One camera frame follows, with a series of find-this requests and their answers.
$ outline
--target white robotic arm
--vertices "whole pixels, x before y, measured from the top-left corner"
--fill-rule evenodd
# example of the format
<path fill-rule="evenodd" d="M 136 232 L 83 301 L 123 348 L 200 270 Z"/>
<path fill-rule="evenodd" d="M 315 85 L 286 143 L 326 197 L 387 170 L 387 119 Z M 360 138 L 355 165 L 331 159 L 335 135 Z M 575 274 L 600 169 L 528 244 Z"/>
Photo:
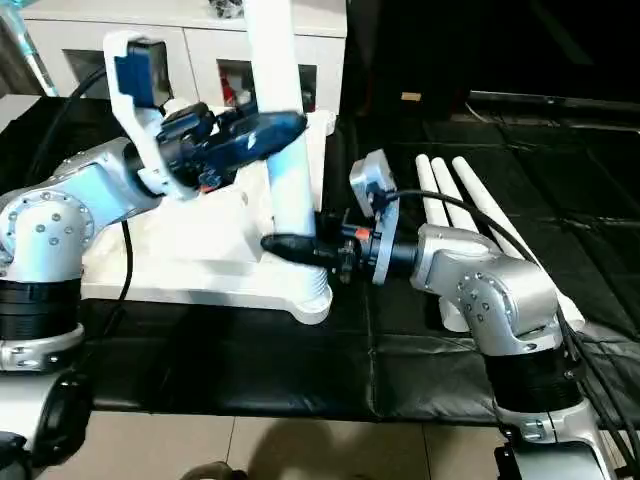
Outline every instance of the white robotic arm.
<path fill-rule="evenodd" d="M 82 255 L 100 232 L 164 196 L 220 187 L 306 128 L 304 115 L 258 114 L 255 104 L 215 116 L 199 103 L 163 118 L 163 42 L 109 35 L 105 62 L 129 139 L 79 152 L 46 181 L 0 197 L 0 478 L 60 463 L 84 441 L 91 395 L 69 367 L 83 340 Z"/>

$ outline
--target black table surface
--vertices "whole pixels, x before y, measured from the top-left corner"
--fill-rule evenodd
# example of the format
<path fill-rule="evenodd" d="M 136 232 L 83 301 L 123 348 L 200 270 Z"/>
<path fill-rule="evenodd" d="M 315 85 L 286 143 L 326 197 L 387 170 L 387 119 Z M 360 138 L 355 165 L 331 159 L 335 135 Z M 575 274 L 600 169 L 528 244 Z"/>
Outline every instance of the black table surface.
<path fill-rule="evenodd" d="M 0 134 L 0 193 L 18 188 L 57 99 L 41 99 Z M 120 134 L 109 106 L 71 111 L 43 172 Z M 417 154 L 463 155 L 588 324 L 588 348 L 640 425 L 640 135 L 633 132 L 415 119 L 340 119 L 328 139 L 323 210 L 355 207 L 354 160 L 384 148 L 401 188 Z M 400 229 L 424 222 L 403 199 Z M 78 368 L 102 410 L 492 424 L 491 389 L 470 337 L 442 328 L 437 298 L 406 279 L 383 287 L 331 279 L 331 313 L 85 300 Z"/>

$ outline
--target white floor tile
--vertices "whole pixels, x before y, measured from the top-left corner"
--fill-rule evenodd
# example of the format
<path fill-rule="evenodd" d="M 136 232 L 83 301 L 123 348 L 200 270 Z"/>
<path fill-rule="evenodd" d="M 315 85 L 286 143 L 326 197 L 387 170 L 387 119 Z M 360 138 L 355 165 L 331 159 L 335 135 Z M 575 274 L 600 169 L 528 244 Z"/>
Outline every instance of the white floor tile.
<path fill-rule="evenodd" d="M 96 412 L 80 451 L 42 480 L 178 480 L 225 460 L 233 417 Z"/>
<path fill-rule="evenodd" d="M 425 480 L 421 427 L 237 418 L 229 465 L 251 480 Z"/>
<path fill-rule="evenodd" d="M 497 428 L 424 425 L 431 480 L 496 480 L 493 450 L 504 444 Z"/>

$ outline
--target white pole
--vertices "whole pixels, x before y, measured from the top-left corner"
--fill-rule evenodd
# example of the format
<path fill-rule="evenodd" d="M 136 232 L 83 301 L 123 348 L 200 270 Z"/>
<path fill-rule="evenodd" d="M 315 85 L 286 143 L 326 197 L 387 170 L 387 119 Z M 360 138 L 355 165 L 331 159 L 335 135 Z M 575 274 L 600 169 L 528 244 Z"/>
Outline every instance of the white pole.
<path fill-rule="evenodd" d="M 261 112 L 302 113 L 291 0 L 245 0 L 253 80 Z M 315 235 L 313 195 L 304 135 L 267 163 L 275 231 Z"/>
<path fill-rule="evenodd" d="M 462 195 L 460 195 L 460 191 L 453 181 L 444 160 L 440 157 L 434 158 L 431 161 L 431 168 L 433 168 L 433 173 L 438 181 L 440 192 L 445 195 L 449 195 L 450 197 L 457 198 L 458 200 L 462 200 Z M 476 224 L 473 221 L 473 218 L 471 218 L 471 215 L 469 215 L 469 212 L 454 205 L 445 205 L 447 207 L 447 212 L 449 212 L 449 218 L 451 218 L 451 226 L 470 230 L 472 232 L 478 231 L 478 227 L 476 227 Z"/>
<path fill-rule="evenodd" d="M 433 176 L 433 170 L 429 163 L 429 157 L 426 155 L 418 155 L 416 157 L 416 169 L 418 170 L 418 181 L 420 182 L 420 189 L 428 192 L 438 193 L 438 184 L 436 183 L 436 177 Z M 449 226 L 449 219 L 447 218 L 447 212 L 444 210 L 444 205 L 440 200 L 433 198 L 425 198 L 423 200 L 424 213 L 427 217 L 427 223 L 431 225 L 438 225 L 441 227 Z"/>
<path fill-rule="evenodd" d="M 500 208 L 500 205 L 498 205 L 498 202 L 496 202 L 495 199 L 491 196 L 491 193 L 489 193 L 487 187 L 484 186 L 482 181 L 476 175 L 476 172 L 473 171 L 467 161 L 463 157 L 456 157 L 453 159 L 453 168 L 460 177 L 460 180 L 462 180 L 463 185 L 469 192 L 469 195 L 471 196 L 473 203 L 476 204 L 476 207 L 478 207 L 480 211 L 502 225 L 505 230 L 513 235 L 516 240 L 518 240 L 522 244 L 522 246 L 527 249 L 536 263 L 540 265 L 542 271 L 547 274 L 549 280 L 551 280 L 551 282 L 555 286 L 555 283 L 553 282 L 551 276 L 542 267 L 540 261 L 536 258 L 533 251 L 529 248 L 529 245 L 527 245 L 524 239 L 520 236 L 516 228 L 509 220 L 509 217 L 505 215 L 502 208 Z M 491 232 L 493 233 L 496 242 L 498 243 L 498 245 L 500 245 L 500 248 L 502 248 L 504 253 L 506 253 L 510 257 L 522 258 L 520 252 L 518 252 L 515 247 L 511 245 L 511 243 L 509 243 L 502 235 L 496 233 L 493 229 L 491 229 Z M 571 327 L 573 327 L 573 329 L 576 331 L 582 330 L 585 324 L 585 319 L 576 304 L 573 302 L 573 300 L 563 294 L 557 286 L 556 294 L 558 295 L 558 302 L 560 303 L 560 307 L 562 308 L 564 316 L 566 317 Z"/>

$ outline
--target black wire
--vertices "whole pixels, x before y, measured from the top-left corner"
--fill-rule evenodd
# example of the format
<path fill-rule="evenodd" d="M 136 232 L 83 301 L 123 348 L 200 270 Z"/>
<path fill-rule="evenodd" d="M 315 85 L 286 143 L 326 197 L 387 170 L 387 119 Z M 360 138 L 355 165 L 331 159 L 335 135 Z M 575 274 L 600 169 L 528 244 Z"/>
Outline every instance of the black wire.
<path fill-rule="evenodd" d="M 129 287 L 131 286 L 131 278 L 133 277 L 133 245 L 131 243 L 131 232 L 129 231 L 129 222 L 123 220 L 122 223 L 122 235 L 124 236 L 124 247 L 127 252 L 127 276 L 124 280 L 124 285 L 122 285 L 122 290 L 120 291 L 120 296 L 118 297 L 119 302 L 124 302 L 125 298 L 127 298 L 127 293 L 129 293 Z"/>
<path fill-rule="evenodd" d="M 387 192 L 384 195 L 384 198 L 386 201 L 393 201 L 395 199 L 398 199 L 401 197 L 408 197 L 408 196 L 418 196 L 422 198 L 432 198 L 435 200 L 441 200 L 445 203 L 455 205 L 467 211 L 474 220 L 482 222 L 483 224 L 492 228 L 496 233 L 502 235 L 518 251 L 518 253 L 522 255 L 524 259 L 536 265 L 538 264 L 538 262 L 533 257 L 533 255 L 531 255 L 531 253 L 529 252 L 529 250 L 525 248 L 524 245 L 522 245 L 522 243 L 517 238 L 515 238 L 515 236 L 513 236 L 509 231 L 507 231 L 502 225 L 500 225 L 493 218 L 491 218 L 490 216 L 488 216 L 478 208 L 474 207 L 473 205 L 469 205 L 468 203 L 465 203 L 462 200 L 459 200 L 454 197 L 450 197 L 449 195 L 444 195 L 442 193 L 429 192 L 426 190 L 399 190 L 395 192 Z M 632 471 L 634 472 L 634 477 L 640 479 L 640 456 L 638 455 L 638 453 L 640 452 L 640 441 L 638 441 L 637 432 L 633 426 L 633 422 L 631 421 L 629 416 L 625 413 L 624 409 L 618 402 L 611 384 L 607 380 L 602 370 L 600 370 L 600 367 L 598 367 L 598 365 L 595 363 L 595 360 L 591 352 L 589 352 L 586 349 L 584 343 L 582 342 L 582 339 L 576 334 L 573 328 L 571 328 L 571 326 L 568 324 L 566 318 L 564 317 L 564 313 L 562 312 L 562 309 L 559 307 L 557 310 L 557 317 L 558 317 L 558 323 L 560 324 L 560 329 L 562 331 L 562 336 L 564 338 L 566 347 L 569 350 L 569 353 L 571 353 L 572 356 L 574 356 L 576 352 L 573 349 L 575 348 L 577 353 L 580 354 L 580 357 L 584 359 L 587 366 L 591 369 L 594 376 L 596 377 L 598 382 L 601 384 L 605 394 L 611 401 L 611 404 L 613 405 L 618 417 L 620 418 L 624 426 L 625 431 L 627 432 L 627 435 L 629 436 L 629 440 L 631 442 L 635 460 L 634 460 L 634 457 L 631 456 L 631 453 L 629 452 L 629 449 L 626 443 L 622 440 L 622 437 L 620 436 L 620 433 L 618 432 L 616 425 L 611 420 L 609 413 L 607 412 L 606 408 L 604 408 L 602 402 L 596 395 L 595 390 L 593 390 L 591 385 L 585 379 L 581 382 L 581 385 L 583 387 L 586 397 L 591 401 L 591 404 L 594 406 L 594 410 L 596 410 L 596 412 L 600 416 L 600 419 L 605 425 L 605 428 L 607 429 L 611 437 L 614 439 L 614 442 L 616 442 L 616 446 L 620 450 L 620 453 L 623 455 L 625 462 L 627 462 L 627 465 L 629 466 L 629 468 L 632 469 Z"/>
<path fill-rule="evenodd" d="M 468 203 L 463 202 L 462 200 L 458 200 L 457 198 L 450 197 L 449 195 L 444 195 L 442 193 L 428 192 L 426 190 L 399 190 L 395 192 L 387 192 L 385 194 L 385 199 L 387 201 L 393 201 L 397 198 L 411 197 L 411 196 L 419 196 L 423 198 L 433 198 L 435 200 L 441 200 L 445 203 L 450 203 L 452 205 L 455 205 L 456 207 L 466 210 L 467 212 L 469 212 L 469 215 L 471 215 L 471 217 L 474 220 L 482 222 L 483 224 L 491 227 L 498 234 L 503 236 L 511 245 L 513 245 L 513 247 L 518 251 L 520 255 L 522 255 L 522 257 L 525 260 L 535 263 L 536 265 L 538 264 L 538 262 L 536 262 L 536 259 L 533 257 L 533 255 L 531 255 L 531 253 L 529 252 L 529 250 L 527 250 L 518 241 L 518 239 L 511 234 L 511 232 L 509 232 L 507 229 L 505 229 L 502 225 L 500 225 L 498 222 L 496 222 L 493 218 L 491 218 L 489 215 L 487 215 L 483 211 L 477 209 L 473 205 L 469 205 Z"/>
<path fill-rule="evenodd" d="M 567 323 L 566 319 L 564 318 L 564 314 L 561 311 L 559 312 L 558 320 L 561 323 L 564 323 L 564 324 Z M 594 359 L 590 355 L 590 352 L 587 352 L 586 350 L 586 345 L 584 344 L 584 342 L 582 342 L 582 339 L 579 338 L 578 334 L 572 328 L 569 328 L 569 335 L 571 336 L 571 339 L 573 340 L 574 345 L 578 350 L 578 353 L 580 353 L 580 357 L 585 361 L 587 366 L 591 369 L 591 371 L 593 372 L 593 375 L 596 377 L 596 380 L 598 380 L 605 394 L 607 395 L 607 397 L 609 397 L 609 400 L 611 401 L 611 405 L 616 411 L 616 414 L 618 415 L 618 417 L 620 417 L 620 421 L 624 425 L 624 429 L 629 435 L 629 443 L 631 443 L 633 456 L 636 459 L 640 459 L 640 440 L 638 439 L 638 434 L 631 420 L 626 415 L 624 415 L 624 410 L 622 408 L 622 405 L 620 404 L 620 401 L 616 398 L 613 391 L 613 386 L 609 382 L 609 379 L 606 377 L 606 375 L 604 375 L 602 370 L 600 370 L 600 367 L 598 367 L 594 363 Z"/>
<path fill-rule="evenodd" d="M 49 153 L 49 149 L 51 148 L 51 142 L 58 135 L 60 131 L 60 127 L 64 124 L 64 119 L 69 113 L 69 109 L 71 105 L 73 105 L 77 99 L 79 99 L 82 95 L 84 95 L 87 90 L 89 90 L 98 80 L 106 75 L 105 67 L 100 67 L 98 70 L 93 72 L 87 78 L 82 80 L 80 84 L 76 87 L 73 93 L 64 101 L 62 107 L 56 113 L 56 116 L 51 121 L 51 125 L 44 134 L 42 141 L 38 145 L 36 149 L 36 153 L 33 156 L 31 161 L 31 168 L 27 173 L 26 183 L 27 185 L 31 185 L 39 181 L 38 175 L 40 173 L 40 169 L 42 168 L 42 163 L 44 162 L 46 156 Z"/>
<path fill-rule="evenodd" d="M 604 423 L 605 428 L 611 435 L 611 439 L 613 440 L 613 443 L 616 444 L 616 447 L 618 447 L 618 450 L 620 451 L 622 458 L 627 464 L 627 467 L 631 470 L 633 474 L 633 478 L 635 479 L 640 478 L 640 467 L 638 466 L 638 463 L 631 456 L 631 453 L 629 452 L 629 448 L 627 447 L 627 444 L 624 442 L 622 435 L 620 435 L 620 432 L 618 432 L 616 425 L 611 420 L 611 417 L 609 416 L 606 408 L 598 398 L 598 394 L 591 386 L 591 383 L 589 383 L 589 381 L 585 378 L 580 382 L 580 386 L 582 387 L 582 390 L 584 391 L 585 396 L 591 401 L 591 405 L 593 406 L 593 409 L 596 411 L 598 416 L 602 419 L 602 423 Z"/>

